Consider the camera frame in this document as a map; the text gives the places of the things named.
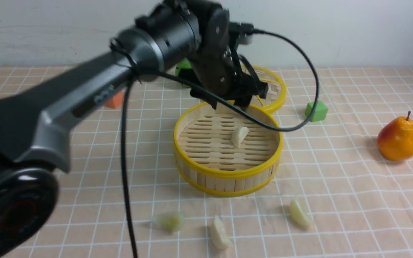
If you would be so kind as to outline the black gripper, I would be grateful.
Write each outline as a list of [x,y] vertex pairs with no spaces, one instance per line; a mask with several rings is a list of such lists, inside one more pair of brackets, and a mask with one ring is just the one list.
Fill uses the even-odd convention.
[[229,23],[228,27],[206,28],[200,48],[189,57],[190,83],[246,110],[253,96],[266,98],[269,85],[259,80],[246,58],[237,53],[240,44],[252,37],[254,25]]

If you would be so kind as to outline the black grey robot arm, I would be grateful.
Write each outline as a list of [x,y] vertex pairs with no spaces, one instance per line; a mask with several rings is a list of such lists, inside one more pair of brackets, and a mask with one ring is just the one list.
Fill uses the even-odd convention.
[[70,171],[70,131],[124,87],[154,81],[188,60],[199,87],[191,96],[216,107],[213,95],[245,111],[266,83],[246,75],[236,53],[253,26],[233,23],[208,0],[164,0],[119,33],[110,51],[19,94],[0,99],[0,257],[49,219]]

